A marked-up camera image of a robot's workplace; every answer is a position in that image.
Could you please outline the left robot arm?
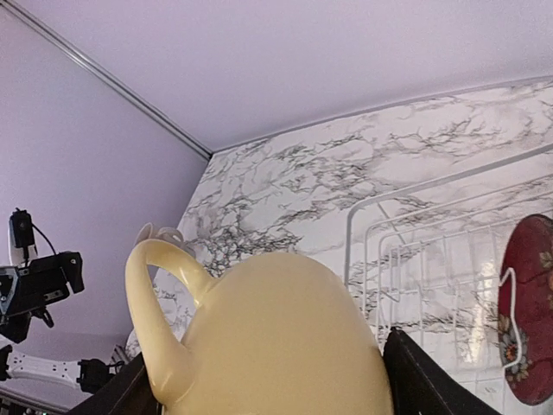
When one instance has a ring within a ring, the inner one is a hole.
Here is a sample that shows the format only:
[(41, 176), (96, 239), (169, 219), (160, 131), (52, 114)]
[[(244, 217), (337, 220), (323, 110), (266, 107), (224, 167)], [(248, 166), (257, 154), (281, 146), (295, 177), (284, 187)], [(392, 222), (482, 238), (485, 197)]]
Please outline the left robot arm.
[(94, 394), (122, 370), (128, 360), (121, 354), (112, 363), (99, 359), (55, 361), (14, 349), (27, 339), (34, 317), (52, 328), (54, 320), (47, 307), (83, 290), (78, 252), (59, 252), (1, 268), (2, 381), (40, 380)]

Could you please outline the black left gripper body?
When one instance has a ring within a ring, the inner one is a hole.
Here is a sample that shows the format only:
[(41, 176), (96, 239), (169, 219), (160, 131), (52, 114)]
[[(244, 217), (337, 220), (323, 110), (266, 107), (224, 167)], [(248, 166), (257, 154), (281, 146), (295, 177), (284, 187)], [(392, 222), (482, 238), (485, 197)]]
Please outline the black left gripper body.
[(26, 340), (32, 317), (54, 321), (47, 307), (84, 290), (79, 252), (33, 259), (27, 265), (1, 268), (1, 335), (14, 343)]

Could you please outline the yellow ceramic mug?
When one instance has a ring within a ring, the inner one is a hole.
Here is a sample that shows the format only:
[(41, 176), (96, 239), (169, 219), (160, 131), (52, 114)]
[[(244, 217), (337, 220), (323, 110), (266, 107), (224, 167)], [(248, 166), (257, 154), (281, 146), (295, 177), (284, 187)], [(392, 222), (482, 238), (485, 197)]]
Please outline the yellow ceramic mug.
[[(170, 328), (149, 268), (177, 277), (195, 312)], [(289, 252), (248, 258), (216, 278), (188, 253), (135, 246), (125, 289), (151, 391), (168, 414), (391, 414), (376, 339), (325, 265)]]

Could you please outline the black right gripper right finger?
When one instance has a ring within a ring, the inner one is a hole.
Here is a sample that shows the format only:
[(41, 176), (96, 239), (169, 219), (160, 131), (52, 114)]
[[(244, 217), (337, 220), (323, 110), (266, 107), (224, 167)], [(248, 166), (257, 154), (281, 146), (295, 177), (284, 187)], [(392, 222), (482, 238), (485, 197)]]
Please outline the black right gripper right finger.
[(393, 328), (384, 362), (397, 415), (499, 415), (450, 377), (401, 329)]

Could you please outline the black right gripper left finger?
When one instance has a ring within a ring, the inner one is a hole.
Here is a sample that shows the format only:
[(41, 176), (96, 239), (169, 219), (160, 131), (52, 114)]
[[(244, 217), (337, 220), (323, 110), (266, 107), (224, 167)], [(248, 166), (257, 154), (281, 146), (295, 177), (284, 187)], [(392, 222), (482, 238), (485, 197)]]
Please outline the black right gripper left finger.
[(149, 384), (143, 355), (138, 354), (105, 386), (67, 415), (157, 415), (162, 405)]

